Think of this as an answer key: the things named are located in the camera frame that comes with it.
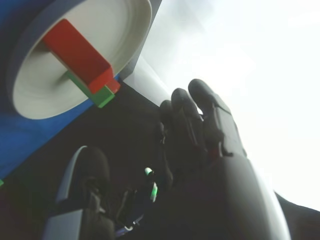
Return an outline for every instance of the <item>red rectangular block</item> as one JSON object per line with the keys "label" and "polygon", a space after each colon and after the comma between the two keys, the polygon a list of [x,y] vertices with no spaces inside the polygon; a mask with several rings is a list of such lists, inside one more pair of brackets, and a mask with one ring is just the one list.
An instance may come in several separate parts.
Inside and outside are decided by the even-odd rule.
{"label": "red rectangular block", "polygon": [[93,94],[104,85],[118,91],[120,84],[111,65],[67,19],[57,23],[42,41]]}

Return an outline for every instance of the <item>blue tablecloth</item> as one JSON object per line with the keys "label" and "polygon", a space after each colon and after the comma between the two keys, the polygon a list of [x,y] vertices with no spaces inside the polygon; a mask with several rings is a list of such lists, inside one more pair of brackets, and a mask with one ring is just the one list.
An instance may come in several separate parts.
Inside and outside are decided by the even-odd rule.
{"label": "blue tablecloth", "polygon": [[30,120],[12,109],[6,89],[5,71],[10,53],[22,30],[53,0],[0,0],[0,179],[18,167],[92,102],[44,120]]}

